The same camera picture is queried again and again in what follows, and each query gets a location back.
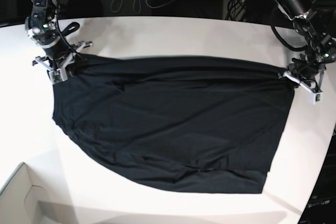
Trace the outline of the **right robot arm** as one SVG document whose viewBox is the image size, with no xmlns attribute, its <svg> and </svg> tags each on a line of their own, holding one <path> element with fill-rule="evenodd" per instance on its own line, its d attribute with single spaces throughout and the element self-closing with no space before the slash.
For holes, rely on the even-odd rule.
<svg viewBox="0 0 336 224">
<path fill-rule="evenodd" d="M 45 53 L 37 56 L 32 65 L 41 64 L 47 69 L 52 84 L 67 81 L 73 75 L 72 65 L 81 57 L 80 52 L 92 46 L 90 41 L 71 45 L 66 37 L 76 32 L 80 25 L 70 23 L 64 30 L 59 26 L 59 0 L 31 0 L 31 14 L 25 20 L 25 31 Z"/>
</svg>

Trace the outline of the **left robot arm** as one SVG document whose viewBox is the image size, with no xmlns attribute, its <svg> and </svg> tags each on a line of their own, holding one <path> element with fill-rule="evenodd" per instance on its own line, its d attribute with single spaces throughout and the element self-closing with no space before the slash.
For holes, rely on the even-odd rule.
<svg viewBox="0 0 336 224">
<path fill-rule="evenodd" d="M 280 11 L 306 41 L 305 46 L 291 46 L 272 26 L 272 32 L 279 42 L 290 51 L 300 54 L 298 58 L 292 59 L 282 76 L 305 89 L 311 103 L 320 103 L 323 99 L 321 86 L 326 65 L 335 62 L 335 40 L 318 13 L 326 8 L 326 0 L 272 1 L 275 3 L 273 12 Z"/>
</svg>

